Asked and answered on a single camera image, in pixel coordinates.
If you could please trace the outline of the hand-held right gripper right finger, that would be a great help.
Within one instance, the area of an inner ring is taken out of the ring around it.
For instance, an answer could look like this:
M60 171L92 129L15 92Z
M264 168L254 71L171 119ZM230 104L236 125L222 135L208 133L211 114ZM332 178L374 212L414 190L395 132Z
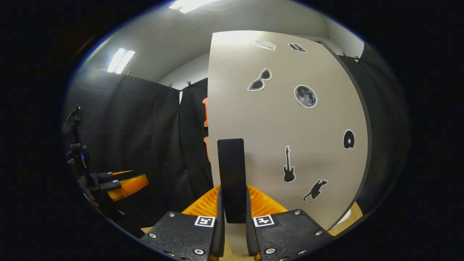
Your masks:
M334 241L302 209L288 210L247 185L246 243L255 261L301 261Z

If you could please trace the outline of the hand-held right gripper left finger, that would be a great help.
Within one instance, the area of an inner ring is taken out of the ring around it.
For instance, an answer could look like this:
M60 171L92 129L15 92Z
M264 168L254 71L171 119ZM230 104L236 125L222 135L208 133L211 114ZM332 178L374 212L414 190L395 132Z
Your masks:
M216 186L184 211L167 212L140 239L174 261L217 261L224 254L225 214Z

